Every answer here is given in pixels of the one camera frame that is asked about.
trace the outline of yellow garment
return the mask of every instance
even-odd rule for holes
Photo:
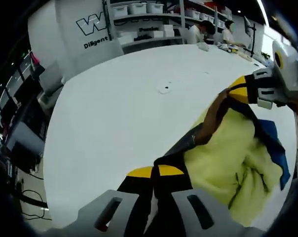
[[[193,127],[205,116],[206,112]],[[229,109],[209,143],[184,155],[192,186],[228,205],[232,218],[244,226],[261,212],[282,175],[254,132],[251,120]]]

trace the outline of storage shelving unit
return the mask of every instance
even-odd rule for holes
[[[202,13],[206,13],[208,15],[211,15],[215,19],[215,29],[216,32],[221,32],[223,28],[218,27],[218,19],[221,20],[226,20],[227,17],[217,11],[217,9],[212,9],[208,6],[205,6],[199,2],[194,2],[192,0],[179,0],[178,4],[180,5],[180,14],[170,14],[170,13],[160,13],[160,14],[153,14],[153,13],[146,13],[146,14],[139,14],[139,15],[134,15],[134,14],[129,14],[126,16],[114,18],[113,16],[113,11],[112,8],[115,6],[120,6],[120,5],[129,5],[132,3],[139,3],[141,2],[140,0],[138,1],[115,1],[114,3],[111,3],[111,0],[105,0],[107,9],[108,9],[108,14],[109,14],[109,22],[111,24],[111,32],[114,37],[117,37],[117,30],[115,28],[115,22],[121,22],[121,21],[126,21],[126,20],[133,20],[133,19],[151,19],[151,18],[161,18],[161,20],[164,19],[172,19],[172,20],[178,20],[181,21],[181,27],[185,28],[186,25],[193,24],[194,22],[201,22],[202,20],[200,19],[194,19],[192,17],[185,16],[185,8],[184,8],[184,3],[192,5],[196,10]],[[184,40],[180,36],[175,36],[175,37],[170,37],[170,38],[153,38],[153,39],[144,39],[140,41],[135,41],[127,44],[123,44],[122,47],[129,47],[133,45],[139,45],[142,43],[148,43],[148,42],[153,42],[153,41],[161,41],[161,40],[182,40],[182,43],[184,43]]]

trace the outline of floor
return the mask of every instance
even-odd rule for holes
[[[42,178],[43,177],[43,162],[41,160],[39,167],[38,167],[38,172],[34,173],[33,175]],[[22,185],[22,190],[33,190],[41,195],[41,198],[44,202],[46,202],[46,192],[44,188],[44,182],[43,180],[39,180],[29,174],[24,173],[19,169],[18,171],[18,180],[24,180],[24,184]],[[24,192],[25,196],[28,196],[30,198],[36,199],[36,200],[41,200],[38,194],[31,192],[31,191],[26,191]],[[21,206],[22,210],[24,213],[28,215],[37,215],[39,217],[43,216],[44,210],[40,207],[30,205],[28,203],[22,202],[21,201]],[[36,216],[27,216],[24,215],[26,219],[32,219],[32,220],[27,220],[27,222],[37,231],[44,232],[53,227],[52,221],[51,220],[44,220],[37,218]],[[43,216],[44,218],[51,219],[49,215],[49,210],[45,210],[45,215]]]

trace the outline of white table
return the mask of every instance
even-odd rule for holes
[[[263,67],[259,65],[214,46],[205,52],[196,45],[175,45],[115,58],[67,82],[44,151],[44,184],[54,225],[70,224],[80,208],[106,190],[116,190],[128,172],[152,165],[221,90]],[[166,86],[169,93],[161,94]],[[293,113],[286,107],[252,108],[260,119],[276,123],[293,173]],[[255,226],[264,229],[272,223],[290,182],[282,192],[277,188]]]

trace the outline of black cable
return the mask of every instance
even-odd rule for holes
[[[40,180],[44,180],[43,178],[39,178],[39,177],[37,177],[35,175],[32,175],[31,173],[26,173],[26,174],[29,174],[29,175],[33,176],[34,178],[37,178],[37,179],[40,179]]]
[[[33,192],[33,193],[38,194],[39,197],[40,197],[40,200],[43,202],[43,199],[42,199],[41,195],[40,195],[38,192],[36,192],[36,191],[34,191],[34,190],[30,190],[30,189],[24,190],[24,191],[22,192],[22,194],[23,194],[24,192]],[[45,216],[45,208],[43,208],[42,216],[38,216],[38,215],[30,215],[30,214],[27,214],[27,213],[24,213],[24,212],[22,212],[22,214],[24,214],[24,215],[26,215],[26,216],[36,216],[35,218],[30,218],[30,219],[25,218],[26,220],[29,220],[29,221],[30,221],[30,220],[35,220],[35,219],[43,219],[43,220],[52,221],[52,219],[50,219],[50,218],[44,218],[44,216]]]

